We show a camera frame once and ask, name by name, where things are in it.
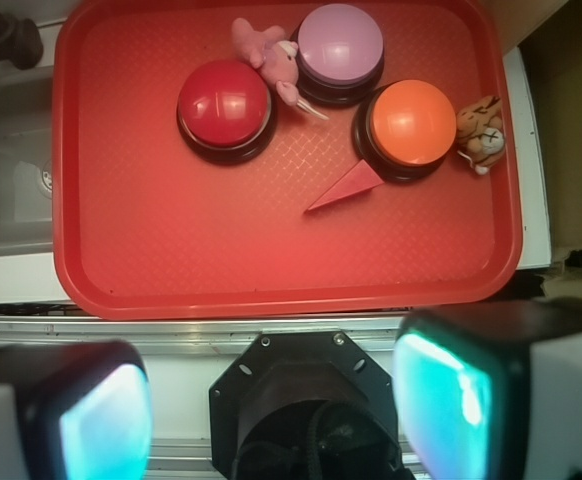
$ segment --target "orange button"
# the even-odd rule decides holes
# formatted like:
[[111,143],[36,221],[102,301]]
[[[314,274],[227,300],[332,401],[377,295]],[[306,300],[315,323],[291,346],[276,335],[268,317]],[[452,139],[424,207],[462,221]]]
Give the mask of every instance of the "orange button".
[[444,93],[420,80],[387,87],[371,114],[371,134],[380,150],[403,165],[426,165],[455,140],[455,111]]

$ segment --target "sink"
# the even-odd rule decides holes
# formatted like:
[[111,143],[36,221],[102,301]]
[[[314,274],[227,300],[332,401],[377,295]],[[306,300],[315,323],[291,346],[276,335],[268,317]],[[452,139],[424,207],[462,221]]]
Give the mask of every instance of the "sink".
[[0,84],[0,256],[50,252],[52,69]]

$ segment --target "tiger plush toy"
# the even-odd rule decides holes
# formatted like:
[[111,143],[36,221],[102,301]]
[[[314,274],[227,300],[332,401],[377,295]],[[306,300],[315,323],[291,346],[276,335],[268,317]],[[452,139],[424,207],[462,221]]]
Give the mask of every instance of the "tiger plush toy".
[[458,154],[467,159],[478,175],[485,175],[504,155],[502,100],[495,95],[460,110],[456,116]]

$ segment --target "sink drain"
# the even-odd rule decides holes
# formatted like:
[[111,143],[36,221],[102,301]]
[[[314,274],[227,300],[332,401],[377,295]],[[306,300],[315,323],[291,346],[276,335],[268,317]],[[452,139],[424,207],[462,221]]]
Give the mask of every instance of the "sink drain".
[[45,197],[51,198],[53,190],[53,180],[51,176],[51,160],[47,161],[40,170],[38,177],[38,187]]

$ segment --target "red triangle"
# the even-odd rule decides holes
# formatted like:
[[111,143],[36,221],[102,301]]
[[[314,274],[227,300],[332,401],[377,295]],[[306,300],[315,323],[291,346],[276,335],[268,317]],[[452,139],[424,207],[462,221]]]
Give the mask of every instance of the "red triangle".
[[375,170],[367,162],[360,160],[355,167],[345,173],[329,190],[313,202],[306,211],[310,212],[324,205],[366,192],[383,183],[384,180],[375,173]]

